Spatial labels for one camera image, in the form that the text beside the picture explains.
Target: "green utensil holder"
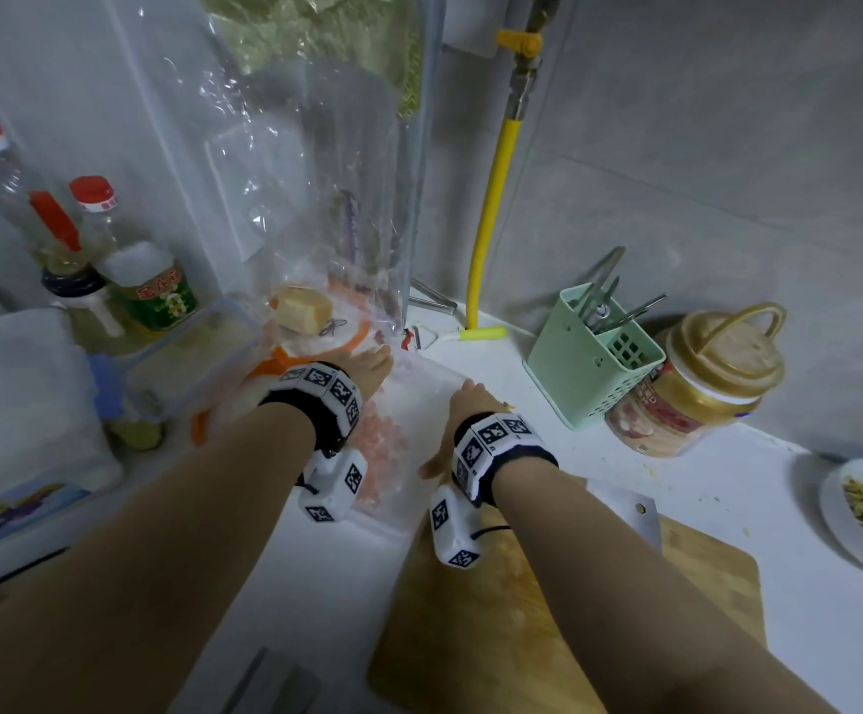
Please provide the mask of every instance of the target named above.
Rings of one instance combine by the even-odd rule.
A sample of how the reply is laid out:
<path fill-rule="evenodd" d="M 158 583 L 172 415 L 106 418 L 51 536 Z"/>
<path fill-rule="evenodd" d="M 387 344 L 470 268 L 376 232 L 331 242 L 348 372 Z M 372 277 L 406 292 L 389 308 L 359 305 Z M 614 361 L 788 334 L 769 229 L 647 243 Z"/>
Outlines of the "green utensil holder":
<path fill-rule="evenodd" d="M 666 359 L 635 321 L 593 335 L 571 307 L 589 286 L 560 292 L 524 361 L 533 382 L 571 430 L 603 420 L 627 391 Z M 626 312 L 615 299 L 610 308 L 611 320 Z"/>

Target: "yellow cap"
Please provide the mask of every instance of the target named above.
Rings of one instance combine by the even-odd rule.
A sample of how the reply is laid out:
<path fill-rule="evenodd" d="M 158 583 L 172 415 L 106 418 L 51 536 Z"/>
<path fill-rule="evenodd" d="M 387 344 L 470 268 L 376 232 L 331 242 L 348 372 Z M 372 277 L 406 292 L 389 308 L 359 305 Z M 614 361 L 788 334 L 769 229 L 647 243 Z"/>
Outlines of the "yellow cap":
<path fill-rule="evenodd" d="M 771 314 L 763 332 L 748 319 Z M 674 353 L 702 383 L 728 396 L 761 396 L 782 382 L 785 361 L 775 335 L 786 320 L 775 302 L 761 302 L 738 313 L 689 313 L 671 333 Z"/>

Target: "kitchen counter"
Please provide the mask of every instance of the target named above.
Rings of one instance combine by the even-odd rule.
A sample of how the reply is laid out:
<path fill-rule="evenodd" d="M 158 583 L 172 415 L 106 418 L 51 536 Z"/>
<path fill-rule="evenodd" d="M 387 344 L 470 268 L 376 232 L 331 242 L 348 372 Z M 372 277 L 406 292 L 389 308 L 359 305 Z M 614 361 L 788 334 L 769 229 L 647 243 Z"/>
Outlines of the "kitchen counter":
<path fill-rule="evenodd" d="M 414 317 L 435 330 L 456 328 L 438 313 L 416 309 Z M 634 453 L 604 425 L 571 432 L 521 366 L 532 344 L 533 336 L 512 333 L 496 342 L 442 342 L 425 355 L 512 403 L 562 468 L 652 496 L 662 514 L 750 553 L 759 565 L 771 651 L 835 707 L 862 712 L 863 569 L 831 539 L 816 500 L 818 482 L 833 464 L 744 424 L 666 461 Z M 0 543 L 0 574 L 69 544 L 114 513 L 189 449 L 183 433 L 137 457 L 127 485 Z M 262 646 L 290 652 L 369 710 L 393 710 L 368 694 L 364 676 L 409 543 L 348 522 L 312 525 L 291 500 L 172 711 L 219 712 Z"/>

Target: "jar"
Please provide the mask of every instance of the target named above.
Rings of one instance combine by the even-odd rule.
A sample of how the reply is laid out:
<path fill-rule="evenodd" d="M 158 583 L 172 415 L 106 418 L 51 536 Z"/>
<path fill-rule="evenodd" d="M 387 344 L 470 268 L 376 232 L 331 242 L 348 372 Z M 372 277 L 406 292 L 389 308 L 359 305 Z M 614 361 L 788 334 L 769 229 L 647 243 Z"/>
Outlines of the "jar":
<path fill-rule="evenodd" d="M 748 321 L 770 314 L 762 331 Z M 782 382 L 775 335 L 786 311 L 762 302 L 738 313 L 689 313 L 654 340 L 667 359 L 607 412 L 607 425 L 630 448 L 673 458 L 709 431 L 747 416 Z"/>

